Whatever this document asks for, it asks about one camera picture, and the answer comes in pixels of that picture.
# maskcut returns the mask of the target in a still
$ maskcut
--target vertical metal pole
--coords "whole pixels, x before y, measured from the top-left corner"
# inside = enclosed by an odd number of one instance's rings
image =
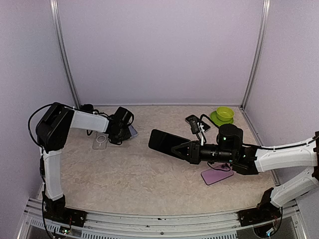
[[[73,102],[77,108],[80,108],[81,103],[75,88],[75,84],[72,78],[71,70],[70,70],[70,65],[69,61],[66,55],[66,50],[64,46],[64,41],[63,41],[63,34],[62,34],[62,28],[61,28],[61,22],[60,22],[60,16],[59,16],[59,8],[58,8],[58,2],[57,0],[50,0],[51,4],[51,11],[52,11],[52,17],[53,17],[53,22],[55,26],[55,32],[58,38],[58,43],[59,43],[59,48],[60,48],[60,54],[62,57],[63,61],[63,66],[64,66],[64,71],[66,74],[66,78],[68,81],[68,85],[70,87],[71,95]]]
[[[260,22],[259,35],[258,35],[258,41],[257,41],[257,47],[256,47],[256,51],[255,51],[253,66],[252,66],[251,71],[250,71],[249,81],[248,81],[248,85],[247,85],[246,92],[244,95],[244,99],[241,103],[241,108],[243,110],[245,110],[247,107],[247,103],[248,103],[248,100],[249,100],[249,97],[250,97],[250,94],[251,94],[251,91],[253,88],[253,84],[255,81],[256,72],[258,69],[258,63],[259,63],[259,59],[261,56],[264,37],[265,37],[265,33],[266,33],[269,8],[270,8],[270,0],[264,0],[263,13],[262,13],[261,22]]]

